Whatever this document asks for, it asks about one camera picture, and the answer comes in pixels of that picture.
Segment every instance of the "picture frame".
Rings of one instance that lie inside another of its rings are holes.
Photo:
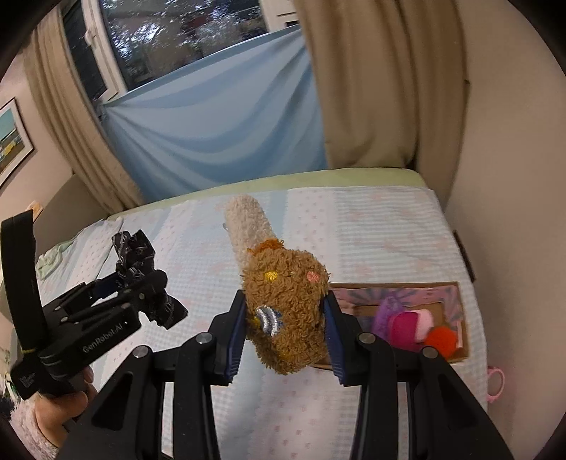
[[[13,97],[0,108],[0,188],[34,150]]]

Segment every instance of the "bed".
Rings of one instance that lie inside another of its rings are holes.
[[[110,274],[117,260],[111,236],[142,229],[156,250],[156,267],[188,317],[165,331],[142,316],[142,328],[94,363],[101,387],[138,344],[154,351],[181,345],[230,307],[239,272],[223,209],[233,194],[250,193],[289,248],[313,252],[332,282],[457,281],[468,325],[469,358],[454,364],[482,404],[486,401],[486,344],[473,287],[434,193],[406,169],[319,171],[226,185],[176,197],[100,220],[83,229],[61,264],[39,281],[48,302],[80,282]],[[163,450],[171,455],[172,387],[166,390]],[[359,389],[343,388],[326,370],[277,376],[246,343],[240,371],[213,389],[223,459],[349,457]],[[400,387],[400,458],[406,458],[406,396]]]

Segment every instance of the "beige curtain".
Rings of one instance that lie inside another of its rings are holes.
[[[143,204],[138,187],[110,150],[84,92],[58,7],[32,32],[24,62],[42,119],[94,198],[111,214]]]
[[[466,72],[452,0],[294,0],[332,168],[405,167],[444,205],[456,174]]]

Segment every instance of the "blue cloth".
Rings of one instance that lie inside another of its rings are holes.
[[[326,169],[301,30],[231,46],[104,105],[115,154],[148,202]]]

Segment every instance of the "curtain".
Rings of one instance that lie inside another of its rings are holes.
[[[104,105],[102,124],[147,201],[326,169],[298,27],[226,48]]]
[[[33,99],[60,152],[109,213],[143,204],[142,195],[114,156],[77,75],[59,7],[32,32],[24,48]]]
[[[294,0],[315,73],[331,168],[414,164],[441,204],[466,103],[453,0]]]

